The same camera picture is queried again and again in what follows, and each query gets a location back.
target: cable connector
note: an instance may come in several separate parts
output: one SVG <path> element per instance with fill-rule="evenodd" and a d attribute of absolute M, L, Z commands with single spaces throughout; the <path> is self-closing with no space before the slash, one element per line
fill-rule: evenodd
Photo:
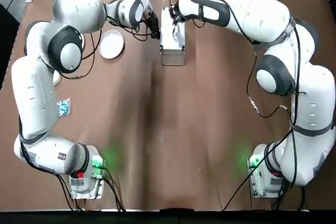
<path fill-rule="evenodd" d="M 102 174 L 92 174 L 91 177 L 96 179 L 96 180 L 103 180 L 104 179 Z"/>
<path fill-rule="evenodd" d="M 248 97 L 248 99 L 250 100 L 250 103 L 252 104 L 253 108 L 257 111 L 258 114 L 260 114 L 258 107 L 256 106 L 256 103 L 252 100 L 251 97 Z"/>
<path fill-rule="evenodd" d="M 81 79 L 85 76 L 74 76 L 74 77 L 68 77 L 70 80 L 78 80 L 78 79 Z"/>

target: label sticker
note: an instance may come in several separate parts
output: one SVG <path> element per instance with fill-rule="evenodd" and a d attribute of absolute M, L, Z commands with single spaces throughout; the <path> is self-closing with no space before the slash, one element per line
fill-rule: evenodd
<path fill-rule="evenodd" d="M 62 152 L 58 153 L 58 159 L 61 159 L 61 160 L 65 160 L 65 158 L 67 157 L 67 154 L 64 154 Z"/>
<path fill-rule="evenodd" d="M 82 179 L 82 178 L 78 178 L 78 179 L 72 178 L 71 179 L 71 185 L 72 186 L 83 186 L 84 185 L 84 179 Z"/>

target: black cable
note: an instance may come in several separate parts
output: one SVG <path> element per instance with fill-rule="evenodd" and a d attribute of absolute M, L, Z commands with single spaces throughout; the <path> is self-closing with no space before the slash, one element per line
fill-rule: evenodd
<path fill-rule="evenodd" d="M 296 27 L 294 28 L 296 40 L 298 43 L 298 68 L 297 68 L 297 78 L 296 78 L 296 87 L 295 87 L 295 113 L 294 113 L 294 120 L 293 125 L 296 124 L 297 114 L 298 114 L 298 101 L 299 101 L 299 94 L 300 94 L 300 68 L 301 68 L 301 43 L 298 31 Z"/>
<path fill-rule="evenodd" d="M 66 194 L 66 192 L 65 192 L 64 185 L 63 185 L 61 179 L 59 178 L 59 176 L 57 176 L 57 175 L 55 175 L 55 176 L 56 176 L 56 178 L 58 178 L 59 182 L 61 183 L 61 187 L 62 187 L 63 193 L 64 193 L 64 195 L 65 195 L 65 200 L 67 201 L 67 204 L 68 204 L 69 209 L 70 209 L 71 211 L 73 211 L 73 208 L 72 208 L 71 205 L 70 205 L 69 199 L 68 199 L 68 197 L 67 197 L 67 194 Z"/>
<path fill-rule="evenodd" d="M 63 184 L 64 184 L 64 186 L 65 186 L 65 188 L 66 188 L 66 190 L 67 190 L 67 193 L 68 193 L 70 199 L 72 200 L 72 202 L 75 204 L 77 210 L 79 210 L 79 211 L 84 211 L 83 209 L 81 209 L 81 208 L 78 206 L 77 199 L 72 198 L 72 195 L 71 195 L 71 193 L 70 193 L 70 191 L 69 191 L 69 189 L 68 189 L 68 187 L 67 187 L 66 182 L 65 182 L 64 179 L 62 178 L 62 176 L 58 175 L 58 177 L 62 180 L 62 182 L 63 182 Z"/>
<path fill-rule="evenodd" d="M 114 197 L 115 197 L 115 203 L 117 204 L 117 208 L 118 208 L 118 210 L 122 210 L 123 212 L 126 212 L 126 209 L 124 208 L 124 207 L 122 207 L 121 206 L 121 203 L 120 203 L 120 200 L 119 200 L 119 198 L 117 197 L 117 193 L 116 193 L 116 189 L 115 189 L 115 187 L 114 187 L 114 185 L 113 184 L 111 184 L 111 182 L 109 182 L 107 179 L 103 179 L 108 185 L 109 185 L 109 187 L 111 188 L 111 190 L 112 190 L 112 192 L 113 192 L 113 194 L 114 194 Z"/>
<path fill-rule="evenodd" d="M 292 132 L 292 130 L 290 130 L 289 132 L 287 132 L 287 134 L 283 137 L 283 139 L 281 139 L 277 144 L 274 145 L 274 147 L 268 151 L 268 153 L 266 153 L 266 155 L 260 160 L 260 162 L 256 165 L 256 167 L 252 170 L 252 172 L 250 172 L 250 174 L 244 179 L 244 181 L 238 186 L 238 188 L 236 189 L 236 191 L 233 193 L 233 195 L 231 196 L 230 200 L 228 201 L 228 203 L 226 204 L 226 206 L 224 207 L 223 211 L 226 210 L 226 208 L 229 206 L 229 204 L 231 203 L 231 201 L 233 200 L 233 198 L 236 196 L 236 194 L 238 193 L 239 189 L 244 185 L 244 183 L 250 178 L 250 176 L 253 174 L 253 172 L 259 167 L 259 165 L 266 159 L 266 157 L 275 150 L 276 147 L 278 147 L 286 138 L 287 136 Z"/>
<path fill-rule="evenodd" d="M 301 211 L 304 208 L 305 203 L 306 203 L 306 190 L 304 186 L 301 186 L 301 202 L 298 207 L 298 211 Z"/>
<path fill-rule="evenodd" d="M 296 176 L 297 176 L 297 172 L 298 172 L 298 157 L 297 157 L 297 153 L 296 153 L 296 144 L 295 144 L 294 132 L 292 132 L 292 140 L 293 140 L 293 149 L 294 149 L 294 176 L 293 176 L 293 181 L 292 181 L 292 184 L 291 184 L 290 188 L 292 188 L 293 185 L 295 184 Z"/>
<path fill-rule="evenodd" d="M 9 9 L 9 7 L 10 7 L 10 6 L 11 6 L 11 4 L 12 4 L 12 2 L 13 2 L 13 0 L 11 0 L 11 1 L 10 1 L 10 3 L 9 3 L 9 5 L 7 6 L 6 10 L 8 10 L 8 9 Z"/>
<path fill-rule="evenodd" d="M 125 31 L 127 31 L 127 32 L 130 33 L 130 34 L 132 34 L 132 36 L 133 36 L 135 39 L 139 40 L 139 41 L 144 42 L 144 41 L 147 40 L 147 37 L 148 37 L 148 36 L 151 36 L 151 35 L 153 34 L 153 33 L 150 33 L 150 34 L 147 33 L 148 28 L 146 28 L 146 34 L 137 34 L 137 33 L 134 33 L 134 32 L 133 32 L 134 29 L 133 29 L 132 27 L 123 26 L 120 22 L 117 22 L 114 18 L 112 18 L 112 17 L 110 17 L 110 16 L 107 16 L 107 17 L 108 17 L 109 19 L 111 19 L 111 20 L 114 22 L 114 24 L 113 24 L 112 22 L 110 22 L 110 24 L 111 24 L 112 26 L 118 26 L 118 27 L 123 28 Z M 136 36 L 146 36 L 146 39 L 142 40 L 142 39 L 136 38 Z"/>
<path fill-rule="evenodd" d="M 249 188 L 249 198 L 250 198 L 250 210 L 253 211 L 253 206 L 252 206 L 252 192 L 251 192 L 251 182 L 250 179 L 248 180 L 248 188 Z"/>
<path fill-rule="evenodd" d="M 250 75 L 248 76 L 247 84 L 246 84 L 246 94 L 247 94 L 247 97 L 250 97 L 249 92 L 248 92 L 248 87 L 249 87 L 250 80 L 251 80 L 252 74 L 254 72 L 254 69 L 256 68 L 257 59 L 258 59 L 258 55 L 257 55 L 257 52 L 255 52 L 255 58 L 254 58 L 254 62 L 253 62 L 253 67 L 252 67 Z"/>
<path fill-rule="evenodd" d="M 67 197 L 67 195 L 66 195 L 66 192 L 65 192 L 65 189 L 64 189 L 64 186 L 63 186 L 63 183 L 62 183 L 62 177 L 61 177 L 59 174 L 55 174 L 55 173 L 52 173 L 52 172 L 50 172 L 50 171 L 48 171 L 48 170 L 44 170 L 44 169 L 41 169 L 41 168 L 35 166 L 35 165 L 32 163 L 32 161 L 30 160 L 29 154 L 27 153 L 27 149 L 24 147 L 23 143 L 21 143 L 20 146 L 21 146 L 22 155 L 23 155 L 23 157 L 25 158 L 26 163 L 27 163 L 30 167 L 32 167 L 32 168 L 34 168 L 34 169 L 36 169 L 36 170 L 39 170 L 40 172 L 44 172 L 44 173 L 52 174 L 52 175 L 54 175 L 54 176 L 56 176 L 56 177 L 58 178 L 59 182 L 61 183 L 62 190 L 63 190 L 64 196 L 65 196 L 65 199 L 66 199 L 66 201 L 67 201 L 67 204 L 68 204 L 70 210 L 73 211 L 73 208 L 71 207 L 71 205 L 70 205 L 70 203 L 69 203 L 68 197 Z"/>
<path fill-rule="evenodd" d="M 92 46 L 93 46 L 94 48 L 93 48 L 93 51 L 92 51 L 89 55 L 86 55 L 85 57 L 83 57 L 82 60 L 85 60 L 85 59 L 89 58 L 91 55 L 94 54 L 94 52 L 97 51 L 97 48 L 98 48 L 98 46 L 99 46 L 100 39 L 101 39 L 101 34 L 102 34 L 102 30 L 100 30 L 100 33 L 99 33 L 99 39 L 98 39 L 97 45 L 94 46 L 93 36 L 92 36 L 92 33 L 90 33 L 90 35 L 91 35 L 91 40 L 92 40 Z"/>
<path fill-rule="evenodd" d="M 218 189 L 218 183 L 217 183 L 217 181 L 216 181 L 216 192 L 217 192 L 217 198 L 218 198 L 219 205 L 220 205 L 221 209 L 223 209 L 221 197 L 219 195 L 219 189 Z"/>
<path fill-rule="evenodd" d="M 133 35 L 133 37 L 134 37 L 135 39 L 137 39 L 138 41 L 145 42 L 145 41 L 147 40 L 147 38 L 148 38 L 148 34 L 147 34 L 147 32 L 148 32 L 148 27 L 146 27 L 146 39 L 139 39 L 138 37 L 135 36 L 134 33 L 132 33 L 132 35 Z"/>
<path fill-rule="evenodd" d="M 280 191 L 279 191 L 279 195 L 276 201 L 276 210 L 279 210 L 280 205 L 282 200 L 284 199 L 286 192 L 288 191 L 289 188 L 289 182 L 284 178 L 281 182 L 281 187 L 280 187 Z"/>
<path fill-rule="evenodd" d="M 192 19 L 192 21 L 193 21 L 194 25 L 195 25 L 197 28 L 199 28 L 199 29 L 203 28 L 204 25 L 205 25 L 205 22 L 203 22 L 203 24 L 202 24 L 201 26 L 199 26 L 198 24 L 196 24 L 196 22 L 195 22 L 194 19 Z"/>
<path fill-rule="evenodd" d="M 109 177 L 110 177 L 110 180 L 111 180 L 111 184 L 115 188 L 115 186 L 117 185 L 117 183 L 113 179 L 110 171 L 106 167 L 99 167 L 99 168 L 105 170 L 109 174 Z M 120 183 L 119 183 L 119 179 L 118 179 L 117 175 L 116 175 L 116 178 L 117 178 L 117 181 L 118 181 L 118 187 L 117 187 L 118 194 L 117 194 L 117 197 L 119 198 L 120 207 L 122 209 L 122 208 L 124 208 L 124 204 L 123 204 L 123 200 L 122 200 L 122 197 L 121 197 L 121 188 L 120 188 Z"/>
<path fill-rule="evenodd" d="M 95 56 L 96 56 L 96 50 L 97 50 L 97 47 L 98 47 L 98 45 L 99 45 L 99 43 L 97 44 L 97 46 L 95 46 L 94 45 L 94 41 L 93 41 L 93 36 L 92 36 L 92 34 L 91 34 L 91 39 L 92 39 L 92 46 L 93 46 L 93 48 L 94 48 L 94 50 L 93 50 L 93 60 L 92 60 L 92 64 L 91 64 L 91 67 L 90 67 L 90 69 L 89 69 L 89 71 L 86 73 L 86 74 L 84 74 L 83 76 L 81 76 L 81 75 L 78 75 L 78 76 L 74 76 L 74 77 L 67 77 L 67 76 L 65 76 L 64 74 L 62 74 L 62 73 L 59 73 L 62 77 L 64 77 L 65 79 L 68 79 L 68 80 L 78 80 L 78 79 L 82 79 L 82 78 L 84 78 L 84 77 L 86 77 L 86 76 L 88 76 L 89 75 L 89 73 L 91 72 L 91 70 L 93 69 L 93 65 L 94 65 L 94 58 L 95 58 Z M 91 54 L 89 54 L 88 56 L 86 56 L 86 57 L 84 57 L 83 59 L 87 59 L 88 57 L 90 57 L 91 55 L 92 55 L 92 53 Z"/>
<path fill-rule="evenodd" d="M 90 67 L 90 69 L 89 69 L 89 71 L 86 73 L 86 74 L 84 74 L 83 76 L 81 76 L 81 75 L 79 75 L 79 76 L 74 76 L 74 77 L 67 77 L 67 76 L 65 76 L 64 74 L 62 74 L 62 73 L 59 73 L 62 77 L 64 77 L 65 79 L 68 79 L 68 80 L 79 80 L 79 79 L 82 79 L 82 78 L 84 78 L 84 77 L 86 77 L 86 76 L 88 76 L 88 74 L 91 72 L 91 70 L 93 69 L 93 64 L 94 64 L 94 58 L 95 58 L 95 52 L 93 52 L 93 60 L 92 60 L 92 64 L 91 64 L 91 67 Z"/>

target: white plate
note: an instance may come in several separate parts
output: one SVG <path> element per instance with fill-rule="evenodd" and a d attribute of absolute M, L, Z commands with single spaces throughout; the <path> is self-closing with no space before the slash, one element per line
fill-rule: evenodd
<path fill-rule="evenodd" d="M 124 37 L 119 31 L 109 30 L 101 36 L 99 53 L 105 59 L 114 59 L 122 53 L 124 44 Z"/>

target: wire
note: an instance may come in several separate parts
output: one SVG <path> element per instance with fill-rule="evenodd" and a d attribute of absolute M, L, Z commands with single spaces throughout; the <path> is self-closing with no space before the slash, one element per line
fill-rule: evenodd
<path fill-rule="evenodd" d="M 148 31 L 148 27 L 146 28 L 146 34 L 137 34 L 137 33 L 134 33 L 134 32 L 133 32 L 134 29 L 133 29 L 132 27 L 123 26 L 120 22 L 117 22 L 114 18 L 112 18 L 112 17 L 110 17 L 110 16 L 107 16 L 107 17 L 108 17 L 109 19 L 111 19 L 111 20 L 114 22 L 114 23 L 110 22 L 110 24 L 111 24 L 112 26 L 119 26 L 119 27 L 123 28 L 125 31 L 127 31 L 127 32 L 130 33 L 130 34 L 132 34 L 132 36 L 133 36 L 135 39 L 139 40 L 139 41 L 144 42 L 144 41 L 147 40 L 148 36 L 150 36 L 150 35 L 153 34 L 153 33 L 150 33 L 150 34 L 147 33 L 147 31 Z M 146 36 L 146 39 L 142 40 L 142 39 L 137 38 L 136 36 Z"/>
<path fill-rule="evenodd" d="M 194 25 L 195 25 L 197 28 L 199 28 L 199 29 L 203 28 L 204 25 L 205 25 L 205 22 L 203 22 L 203 24 L 202 24 L 201 26 L 199 26 L 198 24 L 196 24 L 196 22 L 195 22 L 194 19 L 192 19 L 192 21 L 193 21 Z"/>
<path fill-rule="evenodd" d="M 55 176 L 56 176 L 56 178 L 58 178 L 59 182 L 61 183 L 61 187 L 62 187 L 64 196 L 65 196 L 65 200 L 67 201 L 67 204 L 68 204 L 69 209 L 70 209 L 71 211 L 73 211 L 73 208 L 72 208 L 71 205 L 70 205 L 69 199 L 68 199 L 68 197 L 67 197 L 67 194 L 66 194 L 65 189 L 64 189 L 64 185 L 63 185 L 63 183 L 62 183 L 60 177 L 57 176 L 57 175 L 55 175 Z"/>
<path fill-rule="evenodd" d="M 251 182 L 250 182 L 250 179 L 248 180 L 248 188 L 249 188 L 249 198 L 250 198 L 250 210 L 253 211 L 252 192 L 251 192 Z"/>
<path fill-rule="evenodd" d="M 93 54 L 93 60 L 92 60 L 92 64 L 91 64 L 91 67 L 90 67 L 90 69 L 89 69 L 89 71 L 86 73 L 86 74 L 84 74 L 83 76 L 81 76 L 81 75 L 79 75 L 79 76 L 74 76 L 74 77 L 67 77 L 67 76 L 65 76 L 64 74 L 62 74 L 62 73 L 59 73 L 62 77 L 64 77 L 65 79 L 68 79 L 68 80 L 78 80 L 78 79 L 82 79 L 82 78 L 84 78 L 84 77 L 86 77 L 86 76 L 88 76 L 89 75 L 89 73 L 91 72 L 91 70 L 93 69 L 93 64 L 94 64 L 94 58 L 95 58 L 95 56 L 96 56 L 96 50 L 97 50 L 97 47 L 98 47 L 98 45 L 99 45 L 99 42 L 97 43 L 97 46 L 95 46 L 94 45 L 94 41 L 93 41 L 93 36 L 92 36 L 92 34 L 91 34 L 91 39 L 92 39 L 92 46 L 93 46 L 93 48 L 94 48 L 94 50 L 93 50 L 93 52 L 91 53 L 91 54 L 89 54 L 89 55 L 87 55 L 87 56 L 85 56 L 83 59 L 87 59 L 87 58 L 89 58 L 92 54 Z"/>
<path fill-rule="evenodd" d="M 109 182 L 107 179 L 103 179 L 108 185 L 109 185 L 109 187 L 111 188 L 111 190 L 112 190 L 112 192 L 113 192 L 113 194 L 114 194 L 114 197 L 115 197 L 115 203 L 117 204 L 117 209 L 120 211 L 120 210 L 122 210 L 123 212 L 126 212 L 126 209 L 124 208 L 124 207 L 122 207 L 121 206 L 121 203 L 120 203 L 120 200 L 119 200 L 119 198 L 117 197 L 117 193 L 116 193 L 116 189 L 115 189 L 115 187 L 114 187 L 114 185 L 111 183 L 111 182 Z"/>
<path fill-rule="evenodd" d="M 279 191 L 279 194 L 278 194 L 277 201 L 275 203 L 276 210 L 279 210 L 281 202 L 284 199 L 284 197 L 286 195 L 286 192 L 288 191 L 288 188 L 289 188 L 289 182 L 284 178 L 281 182 L 280 191 Z"/>
<path fill-rule="evenodd" d="M 117 177 L 116 174 L 114 174 L 114 175 L 116 176 L 116 178 L 117 178 L 117 181 L 118 181 L 118 183 L 116 183 L 116 181 L 113 179 L 113 177 L 112 177 L 110 171 L 109 171 L 107 168 L 105 168 L 105 167 L 104 167 L 103 169 L 107 171 L 107 173 L 109 174 L 110 179 L 111 179 L 111 181 L 112 181 L 112 184 L 117 188 L 117 191 L 118 191 L 118 194 L 119 194 L 119 195 L 117 195 L 117 196 L 119 196 L 119 200 L 120 200 L 120 203 L 121 203 L 121 207 L 124 208 L 124 203 L 123 203 L 123 200 L 122 200 L 122 197 L 121 197 L 121 188 L 120 188 L 119 178 Z"/>
<path fill-rule="evenodd" d="M 222 1 L 222 2 L 229 8 L 229 10 L 230 10 L 231 13 L 232 13 L 232 16 L 234 17 L 234 19 L 235 19 L 235 21 L 236 21 L 236 23 L 237 23 L 237 26 L 238 26 L 238 28 L 239 28 L 241 34 L 243 34 L 243 35 L 245 36 L 245 38 L 252 44 L 253 41 L 252 41 L 249 37 L 247 37 L 247 35 L 246 35 L 245 32 L 243 31 L 242 27 L 240 26 L 240 24 L 239 24 L 239 22 L 238 22 L 238 19 L 237 19 L 236 15 L 235 15 L 235 13 L 233 12 L 233 10 L 232 10 L 232 8 L 230 7 L 230 5 L 229 5 L 225 0 L 219 0 L 219 1 Z M 250 74 L 249 74 L 249 77 L 248 77 L 248 79 L 247 79 L 247 83 L 246 83 L 246 93 L 247 93 L 247 96 L 249 97 L 251 103 L 253 104 L 254 108 L 256 109 L 258 115 L 259 115 L 260 117 L 262 117 L 262 118 L 270 118 L 272 115 L 274 115 L 274 113 L 276 113 L 276 112 L 277 112 L 279 109 L 281 109 L 281 108 L 287 110 L 287 112 L 288 112 L 288 109 L 287 109 L 285 106 L 280 105 L 280 106 L 276 107 L 276 108 L 274 109 L 274 111 L 273 111 L 272 113 L 270 113 L 269 115 L 266 115 L 266 116 L 265 116 L 265 115 L 262 115 L 262 114 L 260 114 L 260 112 L 259 112 L 258 108 L 256 107 L 254 101 L 251 99 L 251 96 L 249 95 L 248 88 L 249 88 L 249 83 L 250 83 L 252 74 L 253 74 L 253 72 L 254 72 L 254 70 L 255 70 L 255 67 L 256 67 L 257 59 L 258 59 L 258 55 L 257 55 L 257 52 L 255 52 L 255 60 L 254 60 L 254 63 L 253 63 L 253 67 L 252 67 L 252 70 L 251 70 L 251 72 L 250 72 Z"/>
<path fill-rule="evenodd" d="M 244 179 L 244 181 L 238 186 L 238 188 L 236 189 L 236 191 L 233 193 L 233 195 L 231 196 L 230 200 L 228 201 L 228 203 L 226 204 L 226 206 L 224 207 L 223 211 L 226 210 L 226 208 L 229 206 L 229 204 L 231 203 L 231 201 L 233 200 L 233 198 L 236 196 L 236 194 L 238 193 L 239 189 L 245 184 L 245 182 L 250 178 L 250 176 L 253 174 L 253 172 L 259 167 L 259 165 L 266 159 L 266 157 L 275 150 L 276 147 L 278 147 L 286 138 L 287 136 L 292 132 L 293 130 L 291 129 L 289 132 L 287 132 L 287 134 L 277 143 L 274 145 L 274 147 L 268 151 L 268 153 L 266 153 L 266 155 L 261 159 L 261 161 L 256 165 L 256 167 L 252 170 L 252 172 L 250 172 L 250 174 Z"/>
<path fill-rule="evenodd" d="M 86 55 L 85 57 L 82 58 L 82 60 L 85 60 L 87 58 L 89 58 L 91 55 L 94 54 L 94 52 L 97 50 L 98 46 L 99 46 L 99 43 L 100 43 L 100 39 L 101 39 L 101 34 L 102 34 L 102 30 L 100 30 L 100 33 L 99 33 L 99 39 L 98 39 L 98 42 L 97 42 L 97 45 L 94 47 L 94 42 L 93 42 L 93 36 L 92 36 L 92 33 L 90 33 L 91 35 L 91 40 L 92 40 L 92 46 L 94 47 L 92 53 L 90 53 L 89 55 Z"/>
<path fill-rule="evenodd" d="M 300 94 L 300 68 L 301 68 L 301 43 L 298 31 L 296 27 L 294 28 L 296 40 L 298 42 L 298 67 L 297 67 L 297 78 L 296 78 L 296 88 L 295 88 L 295 113 L 294 113 L 294 121 L 293 124 L 296 124 L 297 120 L 297 114 L 298 114 L 298 100 L 299 100 L 299 94 Z"/>
<path fill-rule="evenodd" d="M 59 177 L 59 179 L 63 182 L 63 184 L 64 184 L 64 186 L 65 186 L 65 188 L 66 188 L 66 190 L 67 190 L 67 193 L 68 193 L 70 199 L 72 200 L 72 202 L 75 204 L 77 210 L 79 210 L 79 211 L 84 211 L 83 209 L 81 209 L 81 208 L 78 206 L 77 199 L 75 199 L 75 198 L 72 197 L 72 194 L 70 193 L 70 190 L 69 190 L 69 188 L 68 188 L 68 186 L 67 186 L 67 183 L 64 181 L 64 179 L 62 178 L 62 176 L 58 175 L 58 177 Z"/>
<path fill-rule="evenodd" d="M 298 207 L 298 211 L 301 211 L 304 208 L 305 203 L 306 203 L 306 190 L 304 186 L 301 186 L 301 202 Z"/>
<path fill-rule="evenodd" d="M 297 176 L 297 172 L 298 172 L 298 157 L 297 157 L 297 153 L 296 153 L 296 144 L 295 144 L 294 132 L 292 132 L 292 140 L 293 140 L 293 149 L 294 149 L 294 176 L 293 176 L 293 181 L 292 181 L 292 184 L 291 184 L 290 188 L 292 188 L 293 185 L 295 184 L 296 176 Z"/>
<path fill-rule="evenodd" d="M 218 189 L 218 183 L 217 183 L 217 181 L 216 181 L 216 192 L 217 192 L 217 198 L 218 198 L 219 205 L 220 205 L 221 209 L 223 209 L 221 197 L 219 195 L 219 189 Z"/>
<path fill-rule="evenodd" d="M 63 178 L 62 178 L 59 174 L 55 174 L 55 173 L 52 173 L 52 172 L 50 172 L 50 171 L 48 171 L 48 170 L 44 170 L 44 169 L 41 169 L 41 168 L 35 166 L 35 165 L 32 163 L 32 161 L 30 160 L 29 154 L 27 153 L 27 149 L 24 147 L 24 145 L 23 145 L 22 142 L 20 143 L 20 146 L 21 146 L 22 155 L 23 155 L 23 157 L 25 158 L 25 161 L 27 162 L 27 164 L 28 164 L 30 167 L 32 167 L 32 168 L 34 168 L 34 169 L 36 169 L 36 170 L 39 170 L 40 172 L 44 172 L 44 173 L 52 174 L 52 175 L 54 175 L 54 176 L 56 176 L 56 177 L 58 178 L 59 182 L 61 183 L 62 190 L 63 190 L 64 196 L 65 196 L 65 199 L 66 199 L 66 201 L 67 201 L 67 204 L 68 204 L 70 210 L 73 211 L 73 208 L 71 207 L 71 205 L 70 205 L 70 203 L 69 203 L 68 197 L 67 197 L 67 195 L 66 195 L 66 192 L 65 192 L 65 189 L 64 189 L 64 186 L 63 186 L 63 183 L 62 183 L 62 181 L 64 182 Z M 77 204 L 76 199 L 75 199 L 75 205 L 76 205 L 76 207 L 77 207 L 78 210 L 82 210 L 82 209 L 80 209 L 80 208 L 78 207 L 78 204 Z"/>
<path fill-rule="evenodd" d="M 6 10 L 8 10 L 12 4 L 13 0 L 10 1 L 9 5 L 7 6 Z"/>

